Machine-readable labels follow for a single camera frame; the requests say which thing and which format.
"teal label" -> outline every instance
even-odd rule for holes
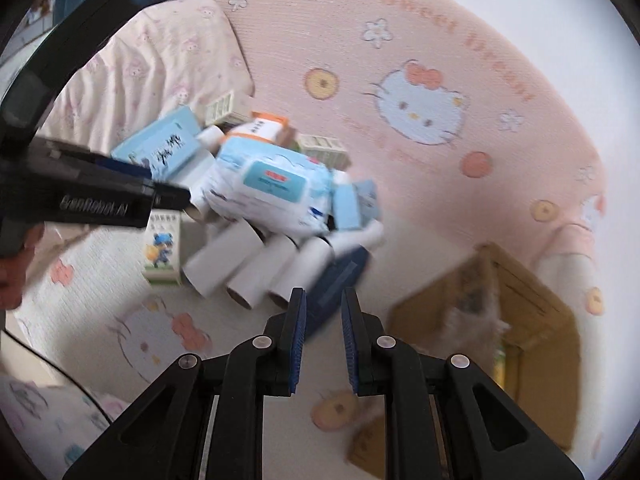
[[[254,162],[247,171],[244,185],[268,193],[287,202],[300,202],[306,180],[289,171],[274,168],[264,162]]]

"pink bow print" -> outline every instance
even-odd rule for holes
[[[210,342],[209,337],[193,325],[193,319],[187,313],[174,317],[171,329],[182,338],[182,346],[189,352],[204,350]]]
[[[74,278],[74,268],[66,266],[62,260],[58,259],[51,269],[51,281],[60,283],[62,286],[69,286]]]
[[[423,85],[429,90],[437,90],[442,84],[442,72],[427,69],[419,63],[407,63],[404,67],[406,80],[412,85]]]

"metal rivet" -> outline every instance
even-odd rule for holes
[[[451,356],[451,364],[456,368],[466,368],[471,364],[471,361],[466,355],[456,354]]]
[[[183,355],[178,361],[178,366],[184,370],[193,368],[196,364],[198,364],[198,358],[193,354]]]
[[[396,346],[396,340],[389,335],[381,335],[376,339],[376,343],[380,348],[393,348]]]
[[[271,343],[271,338],[268,335],[259,335],[254,339],[254,346],[256,348],[269,348]]]

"pile of objects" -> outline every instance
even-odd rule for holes
[[[351,181],[340,140],[296,135],[287,118],[255,112],[239,92],[213,102],[205,126],[181,107],[111,153],[149,168],[154,180],[188,188],[188,215],[217,231],[181,266],[180,215],[153,211],[144,276],[179,284],[184,274],[203,296],[225,285],[246,308],[267,296],[286,307],[302,287],[311,335],[383,241],[375,183]]]

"human hand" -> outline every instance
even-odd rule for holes
[[[31,228],[24,239],[24,248],[11,258],[0,259],[0,310],[13,310],[22,303],[22,290],[27,280],[27,268],[35,248],[44,234],[44,225]]]

